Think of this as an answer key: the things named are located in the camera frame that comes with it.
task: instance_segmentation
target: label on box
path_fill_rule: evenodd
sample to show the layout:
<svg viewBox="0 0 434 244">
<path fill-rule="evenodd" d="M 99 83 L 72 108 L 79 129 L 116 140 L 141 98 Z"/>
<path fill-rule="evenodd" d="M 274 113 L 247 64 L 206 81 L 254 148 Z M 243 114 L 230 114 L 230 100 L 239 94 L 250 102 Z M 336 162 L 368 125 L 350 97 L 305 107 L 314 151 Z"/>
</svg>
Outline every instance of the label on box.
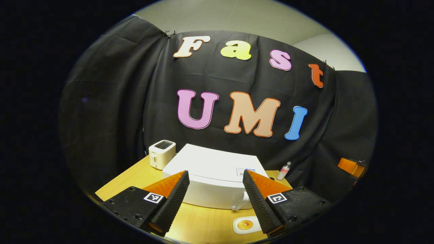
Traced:
<svg viewBox="0 0 434 244">
<path fill-rule="evenodd" d="M 238 176 L 243 176 L 243 174 L 244 174 L 244 170 L 250 170 L 250 171 L 253 171 L 253 172 L 256 172 L 254 169 L 252 169 L 252 168 L 237 168 L 237 175 Z"/>
</svg>

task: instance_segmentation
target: wooden table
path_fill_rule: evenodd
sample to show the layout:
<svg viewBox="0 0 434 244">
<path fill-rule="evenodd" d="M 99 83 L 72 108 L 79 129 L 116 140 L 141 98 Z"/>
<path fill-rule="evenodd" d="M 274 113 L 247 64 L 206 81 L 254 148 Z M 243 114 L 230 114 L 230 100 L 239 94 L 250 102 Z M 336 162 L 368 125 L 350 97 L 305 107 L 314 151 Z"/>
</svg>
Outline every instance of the wooden table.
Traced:
<svg viewBox="0 0 434 244">
<path fill-rule="evenodd" d="M 277 178 L 278 170 L 266 171 L 269 177 Z M 163 179 L 163 171 L 149 165 L 149 156 L 131 166 L 96 192 L 103 201 L 113 197 L 129 186 L 144 188 Z M 277 182 L 289 186 L 284 179 Z M 182 203 L 165 239 L 192 244 L 241 244 L 266 239 L 262 231 L 237 234 L 233 230 L 236 218 L 255 216 L 253 208 L 232 211 Z"/>
</svg>

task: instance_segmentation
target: foam letter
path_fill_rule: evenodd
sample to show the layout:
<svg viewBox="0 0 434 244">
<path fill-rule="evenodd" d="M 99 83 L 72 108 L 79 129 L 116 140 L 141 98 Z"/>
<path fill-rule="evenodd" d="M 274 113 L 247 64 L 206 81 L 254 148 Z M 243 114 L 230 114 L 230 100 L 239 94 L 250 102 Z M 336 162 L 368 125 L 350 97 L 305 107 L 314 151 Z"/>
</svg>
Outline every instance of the foam letter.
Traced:
<svg viewBox="0 0 434 244">
<path fill-rule="evenodd" d="M 299 132 L 307 109 L 299 106 L 294 107 L 294 119 L 289 132 L 285 135 L 286 140 L 297 140 L 300 138 Z"/>
<path fill-rule="evenodd" d="M 203 129 L 210 124 L 214 102 L 219 99 L 217 94 L 212 92 L 203 92 L 201 94 L 201 98 L 204 100 L 201 119 L 190 117 L 191 100 L 196 96 L 196 93 L 192 90 L 179 90 L 178 96 L 178 119 L 183 125 L 193 129 Z"/>
<path fill-rule="evenodd" d="M 182 38 L 184 41 L 181 44 L 179 50 L 173 54 L 175 58 L 185 58 L 190 57 L 192 52 L 190 52 L 190 48 L 193 48 L 194 51 L 197 51 L 199 47 L 202 45 L 202 41 L 209 42 L 211 38 L 209 36 L 189 36 Z"/>
<path fill-rule="evenodd" d="M 244 41 L 228 41 L 226 47 L 220 50 L 221 55 L 229 58 L 236 57 L 241 60 L 248 60 L 252 55 L 250 52 L 250 44 Z"/>
<path fill-rule="evenodd" d="M 281 69 L 281 70 L 290 70 L 292 65 L 289 60 L 291 57 L 288 53 L 279 51 L 279 50 L 272 50 L 270 52 L 270 56 L 272 57 L 270 59 L 270 64 L 274 68 Z"/>
<path fill-rule="evenodd" d="M 317 64 L 309 64 L 309 67 L 312 69 L 312 81 L 315 84 L 315 86 L 322 88 L 324 84 L 319 80 L 319 76 L 323 75 L 322 71 L 319 69 L 319 65 Z"/>
<path fill-rule="evenodd" d="M 277 108 L 280 107 L 280 101 L 272 98 L 265 99 L 261 106 L 255 111 L 253 108 L 250 95 L 244 92 L 232 92 L 230 97 L 233 100 L 233 109 L 230 122 L 224 127 L 228 133 L 240 133 L 240 120 L 243 119 L 244 130 L 246 134 L 259 123 L 258 128 L 253 131 L 254 135 L 270 137 L 273 135 L 271 127 L 273 126 L 274 116 Z"/>
</svg>

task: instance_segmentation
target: orange object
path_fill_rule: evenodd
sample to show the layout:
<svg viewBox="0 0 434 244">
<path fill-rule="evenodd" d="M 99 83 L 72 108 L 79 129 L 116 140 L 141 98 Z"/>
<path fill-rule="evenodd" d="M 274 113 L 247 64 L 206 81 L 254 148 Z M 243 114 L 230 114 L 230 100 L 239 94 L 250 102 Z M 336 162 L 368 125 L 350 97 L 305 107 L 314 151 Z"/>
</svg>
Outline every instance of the orange object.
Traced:
<svg viewBox="0 0 434 244">
<path fill-rule="evenodd" d="M 312 69 L 312 81 L 315 86 L 322 88 L 324 87 L 324 83 L 320 80 L 320 76 L 323 76 L 324 73 L 319 69 L 319 65 L 311 63 L 309 64 L 309 68 Z"/>
<path fill-rule="evenodd" d="M 292 188 L 282 185 L 281 183 L 275 182 L 274 180 L 255 173 L 253 171 L 247 170 L 253 179 L 253 182 L 258 187 L 261 192 L 262 197 L 267 198 L 269 195 L 277 194 L 284 191 L 292 190 Z"/>
<path fill-rule="evenodd" d="M 338 167 L 357 178 L 359 178 L 365 170 L 363 166 L 360 166 L 356 162 L 346 158 L 341 158 Z"/>
<path fill-rule="evenodd" d="M 243 220 L 240 221 L 237 226 L 241 230 L 248 230 L 253 226 L 253 222 L 250 220 Z"/>
<path fill-rule="evenodd" d="M 158 226 L 156 226 L 154 223 L 152 223 L 152 222 L 149 222 L 149 224 L 148 224 L 151 228 L 153 228 L 153 229 L 155 229 L 155 230 L 157 230 L 157 231 L 159 231 L 159 232 L 163 232 Z"/>
<path fill-rule="evenodd" d="M 143 188 L 143 190 L 160 194 L 168 198 L 169 194 L 172 192 L 173 188 L 175 187 L 176 183 L 178 183 L 179 179 L 181 178 L 184 172 L 185 170 L 177 174 L 174 174 L 172 176 L 169 176 L 167 178 L 164 178 L 156 183 L 153 183 Z"/>
</svg>

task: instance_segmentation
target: black fabric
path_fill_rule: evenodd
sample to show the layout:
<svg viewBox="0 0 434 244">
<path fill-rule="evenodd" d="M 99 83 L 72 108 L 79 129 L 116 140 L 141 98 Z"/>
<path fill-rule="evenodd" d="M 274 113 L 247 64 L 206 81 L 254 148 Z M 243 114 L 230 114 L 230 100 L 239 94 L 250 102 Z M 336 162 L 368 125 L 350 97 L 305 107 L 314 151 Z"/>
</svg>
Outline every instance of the black fabric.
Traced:
<svg viewBox="0 0 434 244">
<path fill-rule="evenodd" d="M 279 170 L 291 161 L 290 184 L 305 185 L 329 201 L 340 199 L 350 189 L 348 174 L 336 167 L 340 158 L 365 160 L 368 166 L 377 121 L 366 73 L 335 71 L 293 46 L 253 34 L 163 34 L 142 18 L 130 16 L 83 54 L 67 80 L 60 105 L 60 134 L 67 164 L 86 192 L 93 194 L 160 140 L 176 142 L 177 151 L 190 143 L 256 155 L 266 170 Z M 186 36 L 210 36 L 211 40 L 190 57 L 174 58 Z M 230 40 L 248 42 L 251 58 L 222 56 L 220 50 Z M 291 70 L 270 65 L 273 49 L 290 54 Z M 311 63 L 323 71 L 323 88 L 312 82 Z M 202 115 L 202 92 L 219 95 L 209 126 L 191 129 L 179 121 L 180 89 L 196 92 L 190 110 L 194 119 Z M 234 91 L 248 93 L 255 109 L 267 98 L 280 101 L 271 137 L 259 137 L 253 131 L 246 134 L 242 123 L 239 134 L 224 131 Z M 308 114 L 300 138 L 290 141 L 284 136 L 291 127 L 294 106 L 306 108 Z"/>
<path fill-rule="evenodd" d="M 185 36 L 210 36 L 190 57 L 174 58 Z M 224 57 L 220 50 L 230 40 L 241 40 L 251 45 L 249 60 Z M 270 51 L 278 49 L 291 55 L 292 68 L 283 71 L 270 65 Z M 324 88 L 313 85 L 310 63 L 323 70 Z M 202 92 L 219 95 L 214 104 L 212 120 L 204 129 L 191 129 L 178 120 L 180 89 L 196 92 L 191 102 L 191 117 L 200 119 L 203 109 Z M 273 135 L 259 137 L 246 134 L 243 126 L 239 134 L 224 131 L 229 124 L 233 91 L 250 94 L 257 109 L 263 100 L 280 101 L 273 122 Z M 335 96 L 334 70 L 324 62 L 295 47 L 269 38 L 231 31 L 195 31 L 171 37 L 161 52 L 149 88 L 144 112 L 145 145 L 160 140 L 177 143 L 177 151 L 186 143 L 217 150 L 256 155 L 266 170 L 280 169 L 288 160 L 310 155 L 324 133 Z M 285 139 L 293 121 L 294 106 L 308 109 L 300 138 Z"/>
<path fill-rule="evenodd" d="M 129 16 L 92 44 L 71 71 L 62 93 L 59 133 L 66 163 L 93 194 L 145 156 L 144 102 L 167 37 Z"/>
</svg>

